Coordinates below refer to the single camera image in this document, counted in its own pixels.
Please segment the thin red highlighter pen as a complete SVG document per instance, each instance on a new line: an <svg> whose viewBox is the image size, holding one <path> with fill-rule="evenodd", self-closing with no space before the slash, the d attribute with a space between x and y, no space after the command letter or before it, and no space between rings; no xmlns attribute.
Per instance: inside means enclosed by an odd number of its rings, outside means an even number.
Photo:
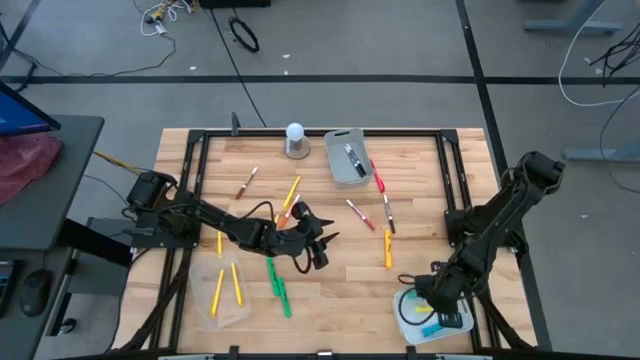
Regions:
<svg viewBox="0 0 640 360"><path fill-rule="evenodd" d="M374 171L374 178L375 178L378 190L379 190L380 193L384 194L384 192L386 190L386 187L385 187L384 181L383 181L382 177L380 176L378 168L377 168L377 166L376 166L376 164L375 164L373 159L370 159L370 164L371 164L371 167L372 167L372 169Z"/></svg>

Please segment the black computer monitor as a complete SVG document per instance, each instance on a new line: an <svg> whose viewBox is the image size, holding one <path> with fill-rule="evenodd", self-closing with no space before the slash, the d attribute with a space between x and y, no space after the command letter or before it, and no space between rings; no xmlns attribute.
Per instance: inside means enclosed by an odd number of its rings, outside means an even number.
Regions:
<svg viewBox="0 0 640 360"><path fill-rule="evenodd" d="M0 137L57 131L61 124L0 82Z"/></svg>

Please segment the black floor box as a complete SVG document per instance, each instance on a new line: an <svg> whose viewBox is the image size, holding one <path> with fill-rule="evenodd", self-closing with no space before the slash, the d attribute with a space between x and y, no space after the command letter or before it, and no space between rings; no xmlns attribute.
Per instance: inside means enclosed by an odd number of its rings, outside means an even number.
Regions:
<svg viewBox="0 0 640 360"><path fill-rule="evenodd" d="M272 0L198 0L200 6L206 9L215 8L245 8L269 7Z"/></svg>

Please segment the orange whiteboard marker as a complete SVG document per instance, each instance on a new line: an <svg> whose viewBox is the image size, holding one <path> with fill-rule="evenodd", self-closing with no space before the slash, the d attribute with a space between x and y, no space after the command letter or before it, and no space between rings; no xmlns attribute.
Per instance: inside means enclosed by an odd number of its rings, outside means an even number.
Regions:
<svg viewBox="0 0 640 360"><path fill-rule="evenodd" d="M278 229L284 228L289 217L291 216L294 205L299 201L299 199L300 199L300 194L296 194L295 198L291 201L291 204L288 210L286 211L285 215L279 220Z"/></svg>

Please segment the black keyboard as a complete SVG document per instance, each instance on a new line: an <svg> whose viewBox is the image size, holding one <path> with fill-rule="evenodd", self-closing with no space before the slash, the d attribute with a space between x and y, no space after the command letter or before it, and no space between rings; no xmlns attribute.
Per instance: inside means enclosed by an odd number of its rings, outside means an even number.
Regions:
<svg viewBox="0 0 640 360"><path fill-rule="evenodd" d="M8 308L16 266L14 260L0 260L0 318Z"/></svg>

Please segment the grey desk leg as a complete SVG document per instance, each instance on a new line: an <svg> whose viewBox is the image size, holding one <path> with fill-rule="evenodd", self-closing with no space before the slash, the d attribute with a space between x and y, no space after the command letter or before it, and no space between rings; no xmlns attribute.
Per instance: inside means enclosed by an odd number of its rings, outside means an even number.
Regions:
<svg viewBox="0 0 640 360"><path fill-rule="evenodd" d="M606 161L640 163L640 145L620 148L568 148L563 157L570 161Z"/></svg>
<svg viewBox="0 0 640 360"><path fill-rule="evenodd" d="M612 35L623 29L617 22L596 21L593 17L607 0L583 0L574 15L566 20L530 20L523 29L528 32L549 32L567 36L578 33Z"/></svg>

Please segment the white plastic bin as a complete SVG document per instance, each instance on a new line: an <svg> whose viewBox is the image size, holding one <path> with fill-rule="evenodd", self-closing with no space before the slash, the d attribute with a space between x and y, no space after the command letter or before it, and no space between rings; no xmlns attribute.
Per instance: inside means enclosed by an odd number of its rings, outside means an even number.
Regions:
<svg viewBox="0 0 640 360"><path fill-rule="evenodd" d="M438 324L438 314L433 310L430 313L417 313L415 307L418 305L430 306L428 302L417 295L415 300L409 300L406 295L410 291L415 291L413 284L404 284L395 294L392 302L394 316L396 318L399 332L411 345L420 345L447 337L465 334L470 332L475 326L474 316L466 298L458 302L458 310L463 318L464 325L460 329L442 328L441 331L425 338L421 329L425 326Z"/></svg>

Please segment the maroon cloth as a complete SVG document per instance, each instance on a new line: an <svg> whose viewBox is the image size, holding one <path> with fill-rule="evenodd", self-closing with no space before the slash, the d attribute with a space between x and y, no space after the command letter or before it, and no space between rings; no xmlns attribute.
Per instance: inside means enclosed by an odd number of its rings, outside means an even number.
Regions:
<svg viewBox="0 0 640 360"><path fill-rule="evenodd" d="M0 138L0 205L43 177L63 143L44 133Z"/></svg>

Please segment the brown whiteboard marker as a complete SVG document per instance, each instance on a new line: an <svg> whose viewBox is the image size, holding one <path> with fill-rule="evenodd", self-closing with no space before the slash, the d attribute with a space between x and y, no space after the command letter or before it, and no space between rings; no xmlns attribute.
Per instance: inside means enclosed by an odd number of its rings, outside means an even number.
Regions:
<svg viewBox="0 0 640 360"><path fill-rule="evenodd" d="M255 166L252 171L249 173L249 175L247 176L247 178L244 180L242 186L239 188L238 192L235 195L235 199L240 199L242 197L242 195L244 194L244 192L246 191L248 185L251 183L252 179L254 178L254 176L256 175L257 171L258 171L259 167Z"/></svg>
<svg viewBox="0 0 640 360"><path fill-rule="evenodd" d="M390 226L391 233L395 234L396 230L395 230L395 224L393 219L393 213L392 213L390 202L386 193L383 194L383 203L384 203L385 213L386 213L387 221Z"/></svg>

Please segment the green highlighter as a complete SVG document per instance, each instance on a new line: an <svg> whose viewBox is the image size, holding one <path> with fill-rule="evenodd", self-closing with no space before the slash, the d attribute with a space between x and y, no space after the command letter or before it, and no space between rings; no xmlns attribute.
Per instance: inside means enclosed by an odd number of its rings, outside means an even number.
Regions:
<svg viewBox="0 0 640 360"><path fill-rule="evenodd" d="M289 302L289 298L288 298L288 294L287 294L287 290L286 290L284 279L282 277L278 277L277 278L277 284L278 284L278 288L279 288L279 296L281 298L281 302L282 302L282 306L283 306L284 316L286 318L290 318L292 316L291 305L290 305L290 302Z"/></svg>
<svg viewBox="0 0 640 360"><path fill-rule="evenodd" d="M270 282L271 282L273 293L274 293L275 296L280 296L281 295L280 283L279 283L279 280L278 280L278 275L277 275L277 272L276 272L275 263L274 263L273 259L270 258L270 257L268 257L266 259L266 263L267 263L267 269L268 269L269 278L270 278Z"/></svg>

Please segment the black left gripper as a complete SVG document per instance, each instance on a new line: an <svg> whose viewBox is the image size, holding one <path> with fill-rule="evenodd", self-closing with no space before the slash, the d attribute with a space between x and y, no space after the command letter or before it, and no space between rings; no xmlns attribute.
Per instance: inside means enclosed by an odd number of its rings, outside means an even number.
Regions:
<svg viewBox="0 0 640 360"><path fill-rule="evenodd" d="M308 263L316 270L329 264L325 251L327 244L339 235L338 232L326 237L324 228L334 223L333 220L318 218L305 202L297 202L291 215L297 220L295 227L278 230L272 244L272 256L289 256L296 258L303 252L309 255Z"/></svg>

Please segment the black computer mouse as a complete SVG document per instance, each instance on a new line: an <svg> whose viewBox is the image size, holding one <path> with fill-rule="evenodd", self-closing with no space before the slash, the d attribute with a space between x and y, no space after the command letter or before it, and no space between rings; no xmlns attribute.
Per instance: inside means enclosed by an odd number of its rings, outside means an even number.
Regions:
<svg viewBox="0 0 640 360"><path fill-rule="evenodd" d="M47 305L52 284L52 273L38 269L29 273L19 292L21 312L27 317L41 315Z"/></svg>

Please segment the red whiteboard marker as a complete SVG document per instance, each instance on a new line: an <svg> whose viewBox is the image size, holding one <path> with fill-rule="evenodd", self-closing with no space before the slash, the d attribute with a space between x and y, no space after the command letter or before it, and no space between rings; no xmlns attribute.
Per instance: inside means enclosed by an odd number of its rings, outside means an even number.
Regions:
<svg viewBox="0 0 640 360"><path fill-rule="evenodd" d="M371 222L371 220L350 200L345 199L346 203L349 207L360 217L360 219L367 225L369 229L372 231L376 230L375 225Z"/></svg>

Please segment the grey plastic bin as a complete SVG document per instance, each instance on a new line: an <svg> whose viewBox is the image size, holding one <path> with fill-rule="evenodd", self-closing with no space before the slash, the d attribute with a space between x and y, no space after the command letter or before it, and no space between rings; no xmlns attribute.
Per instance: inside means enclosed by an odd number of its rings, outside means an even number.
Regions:
<svg viewBox="0 0 640 360"><path fill-rule="evenodd" d="M364 131L342 129L324 135L324 146L337 189L346 190L367 185L374 176L367 151Z"/></svg>

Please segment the black side desk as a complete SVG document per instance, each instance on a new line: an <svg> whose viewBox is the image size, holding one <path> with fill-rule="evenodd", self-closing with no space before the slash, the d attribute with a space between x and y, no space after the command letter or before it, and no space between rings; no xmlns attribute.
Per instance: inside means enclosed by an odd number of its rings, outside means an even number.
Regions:
<svg viewBox="0 0 640 360"><path fill-rule="evenodd" d="M62 149L40 179L0 206L0 260L16 260L12 292L0 317L0 360L31 360L42 338L73 249L56 243L92 156L105 120L99 116L56 115L61 129L51 135ZM42 314L22 313L19 292L27 276L44 268L51 286Z"/></svg>

